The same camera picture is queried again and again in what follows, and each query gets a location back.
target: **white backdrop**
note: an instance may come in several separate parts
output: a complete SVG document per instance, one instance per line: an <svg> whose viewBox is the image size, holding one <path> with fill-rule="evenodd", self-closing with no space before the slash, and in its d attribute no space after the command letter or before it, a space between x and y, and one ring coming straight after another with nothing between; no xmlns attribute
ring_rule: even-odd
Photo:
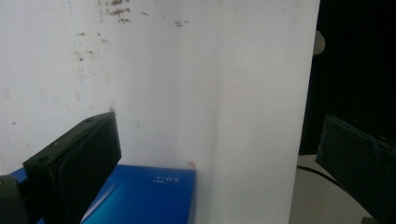
<svg viewBox="0 0 396 224"><path fill-rule="evenodd" d="M120 163L198 171L197 223L288 223L319 0L0 2L0 174L114 109Z"/></svg>

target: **dirt spot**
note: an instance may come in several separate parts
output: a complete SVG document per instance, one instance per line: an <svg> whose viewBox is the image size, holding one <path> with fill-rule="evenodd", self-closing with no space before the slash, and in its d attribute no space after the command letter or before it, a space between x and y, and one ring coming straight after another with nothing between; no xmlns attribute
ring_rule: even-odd
<svg viewBox="0 0 396 224"><path fill-rule="evenodd" d="M108 111L110 111L110 112L116 112L116 109L114 108L114 101L111 102L111 105L108 107Z"/></svg>
<svg viewBox="0 0 396 224"><path fill-rule="evenodd" d="M176 25L177 27L182 27L182 26L183 26L183 22L181 22L181 21L175 21L175 25Z"/></svg>
<svg viewBox="0 0 396 224"><path fill-rule="evenodd" d="M119 4L121 4L122 3L122 0L113 0L111 3L110 3L110 5L111 6L116 6L116 5L119 5Z"/></svg>
<svg viewBox="0 0 396 224"><path fill-rule="evenodd" d="M125 23L125 22L130 22L129 19L119 19L119 22Z"/></svg>
<svg viewBox="0 0 396 224"><path fill-rule="evenodd" d="M190 161L190 162L189 162L189 166L192 167L192 169L196 170L195 162Z"/></svg>
<svg viewBox="0 0 396 224"><path fill-rule="evenodd" d="M114 11L110 11L110 9L107 9L107 11L106 11L106 13L108 14L108 15L110 15L110 16L120 16L120 14L122 14L122 13L125 13L125 12L128 12L128 13L130 13L131 12L131 9L129 8L129 7L127 7L127 8L125 8L125 9L120 9L120 8L117 8L116 10L114 10Z"/></svg>
<svg viewBox="0 0 396 224"><path fill-rule="evenodd" d="M78 90L76 90L76 100L77 100L77 102L80 102L80 101L82 100L82 98L81 98L81 92L78 91Z"/></svg>
<svg viewBox="0 0 396 224"><path fill-rule="evenodd" d="M9 89L8 89L8 88L6 88L6 89L4 90L4 97L5 97L6 99L11 99L11 96L9 95Z"/></svg>

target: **dark stain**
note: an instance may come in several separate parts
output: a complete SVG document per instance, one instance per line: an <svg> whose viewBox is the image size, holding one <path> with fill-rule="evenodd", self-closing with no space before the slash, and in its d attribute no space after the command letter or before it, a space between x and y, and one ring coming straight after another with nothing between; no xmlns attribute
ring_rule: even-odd
<svg viewBox="0 0 396 224"><path fill-rule="evenodd" d="M177 27L182 27L182 26L183 26L183 22L181 22L181 21L175 21L175 25L176 25Z"/></svg>
<svg viewBox="0 0 396 224"><path fill-rule="evenodd" d="M131 9L130 8L125 8L125 9L120 9L120 8L117 8L116 10L114 10L114 11L110 11L109 9L107 9L107 11L106 11L106 13L108 14L108 15L110 15L110 16L120 16L120 14L122 14L122 13L125 13L125 12L128 12L128 13L130 13L131 12Z"/></svg>
<svg viewBox="0 0 396 224"><path fill-rule="evenodd" d="M5 97L6 99L11 99L11 96L9 95L9 89L8 89L8 88L6 88L6 89L4 90L4 97Z"/></svg>
<svg viewBox="0 0 396 224"><path fill-rule="evenodd" d="M190 165L190 166L192 167L192 169L194 169L194 170L195 170L196 167L197 167L197 166L195 165L195 162L193 162L193 161L190 161L190 162L189 162L189 165Z"/></svg>
<svg viewBox="0 0 396 224"><path fill-rule="evenodd" d="M116 109L114 108L114 101L111 102L111 105L108 107L108 110L109 110L110 112L116 112Z"/></svg>
<svg viewBox="0 0 396 224"><path fill-rule="evenodd" d="M125 22L130 22L129 19L119 19L119 22L125 23Z"/></svg>
<svg viewBox="0 0 396 224"><path fill-rule="evenodd" d="M121 4L122 3L122 0L113 0L112 2L111 2L111 6L116 6L116 5L119 5L119 4Z"/></svg>
<svg viewBox="0 0 396 224"><path fill-rule="evenodd" d="M76 100L77 100L77 102L81 101L81 92L78 90L76 90Z"/></svg>
<svg viewBox="0 0 396 224"><path fill-rule="evenodd" d="M257 131L259 131L260 130L260 126L259 125L256 125L256 126L254 126L252 129L251 129L251 131L253 131L253 132L257 132Z"/></svg>
<svg viewBox="0 0 396 224"><path fill-rule="evenodd" d="M46 103L46 97L47 97L46 89L38 86L38 84L37 84L37 87L40 89L40 101L41 101L41 104L43 105L44 103Z"/></svg>

